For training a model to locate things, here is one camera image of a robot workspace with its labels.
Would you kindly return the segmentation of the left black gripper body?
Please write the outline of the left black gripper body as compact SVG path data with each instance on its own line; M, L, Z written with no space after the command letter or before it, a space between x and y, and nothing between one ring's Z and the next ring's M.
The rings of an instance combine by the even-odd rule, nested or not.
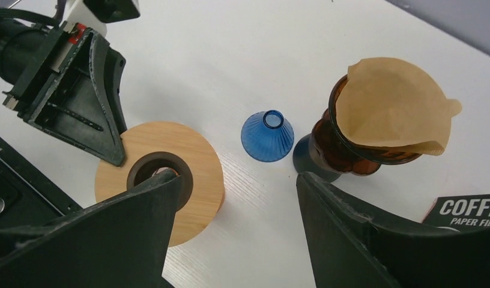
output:
M80 23L47 28L2 23L2 78L12 84L4 106L28 124L51 124L67 116L88 124L89 117L69 104L77 82L89 77L80 57L90 29Z

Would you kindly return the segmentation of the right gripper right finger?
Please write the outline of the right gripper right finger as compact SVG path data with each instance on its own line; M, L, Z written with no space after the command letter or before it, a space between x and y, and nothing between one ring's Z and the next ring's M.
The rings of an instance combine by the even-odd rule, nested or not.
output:
M490 287L490 228L411 221L310 172L296 188L317 287Z

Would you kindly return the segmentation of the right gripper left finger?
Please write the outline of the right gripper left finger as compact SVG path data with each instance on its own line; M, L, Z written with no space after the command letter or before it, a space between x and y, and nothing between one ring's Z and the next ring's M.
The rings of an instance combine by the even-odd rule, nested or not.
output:
M44 225L0 229L0 287L169 287L182 184L165 171Z

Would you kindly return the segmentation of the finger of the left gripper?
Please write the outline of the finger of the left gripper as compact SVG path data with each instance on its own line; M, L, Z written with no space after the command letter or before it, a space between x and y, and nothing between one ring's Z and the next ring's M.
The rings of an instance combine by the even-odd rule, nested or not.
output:
M89 117L88 124L63 116L51 124L29 125L119 167L126 160L126 152L110 114L104 84L104 65L109 48L104 36L90 29L80 54L80 57L87 58L82 64L89 70L89 77L77 82L75 90L78 96L73 104L69 104Z
M110 114L115 121L119 134L127 130L123 109L119 96L120 83L125 68L126 60L116 50L109 48L104 65L104 84L107 100L110 105Z

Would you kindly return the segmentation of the round wooden ring stand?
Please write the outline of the round wooden ring stand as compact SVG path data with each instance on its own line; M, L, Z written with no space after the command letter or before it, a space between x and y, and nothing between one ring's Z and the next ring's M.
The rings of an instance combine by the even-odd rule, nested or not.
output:
M182 177L169 246L199 235L215 218L225 199L221 162L197 131L176 122L147 122L121 135L126 160L120 167L105 161L95 176L95 199L104 201L144 182L161 168Z

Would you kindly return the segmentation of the amber plastic coffee dripper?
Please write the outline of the amber plastic coffee dripper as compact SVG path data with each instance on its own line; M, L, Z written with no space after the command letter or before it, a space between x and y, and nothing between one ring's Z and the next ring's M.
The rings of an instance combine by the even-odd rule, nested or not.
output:
M347 83L346 75L337 81L330 93L328 108L312 129L313 147L325 165L336 173L368 176L378 171L382 165L406 164L422 156L414 152L386 148L365 148L348 140L338 127L336 119L336 102Z

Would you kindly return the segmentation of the orange coffee filter box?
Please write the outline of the orange coffee filter box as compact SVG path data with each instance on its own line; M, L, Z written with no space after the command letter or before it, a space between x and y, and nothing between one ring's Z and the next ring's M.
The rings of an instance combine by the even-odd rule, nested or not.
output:
M422 223L457 232L490 228L490 194L439 197Z

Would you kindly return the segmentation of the brown paper coffee filter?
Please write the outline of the brown paper coffee filter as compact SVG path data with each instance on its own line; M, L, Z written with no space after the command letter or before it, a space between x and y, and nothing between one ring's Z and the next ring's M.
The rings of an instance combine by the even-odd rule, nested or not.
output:
M335 103L343 136L364 148L441 155L452 118L462 110L418 66L398 58L364 58L348 67Z

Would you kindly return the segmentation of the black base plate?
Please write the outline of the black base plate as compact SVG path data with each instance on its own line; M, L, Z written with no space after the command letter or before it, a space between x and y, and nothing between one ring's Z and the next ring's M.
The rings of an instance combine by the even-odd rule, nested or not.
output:
M82 207L0 137L0 229L41 226Z

